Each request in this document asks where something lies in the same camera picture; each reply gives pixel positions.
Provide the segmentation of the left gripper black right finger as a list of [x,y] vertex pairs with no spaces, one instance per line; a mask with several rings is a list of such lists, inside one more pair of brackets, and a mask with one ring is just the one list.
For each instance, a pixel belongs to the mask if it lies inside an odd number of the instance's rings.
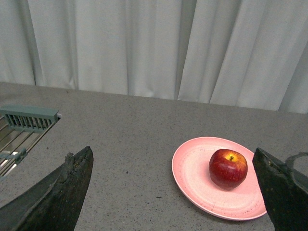
[[295,160],[307,155],[299,152],[282,162],[261,148],[255,151],[254,170],[276,231],[308,229],[308,177],[294,169]]

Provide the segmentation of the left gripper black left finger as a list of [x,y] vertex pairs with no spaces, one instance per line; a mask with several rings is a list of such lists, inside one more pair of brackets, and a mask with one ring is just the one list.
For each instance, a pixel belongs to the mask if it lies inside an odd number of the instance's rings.
[[72,231],[89,187],[93,152],[68,153],[65,162],[0,209],[2,231]]

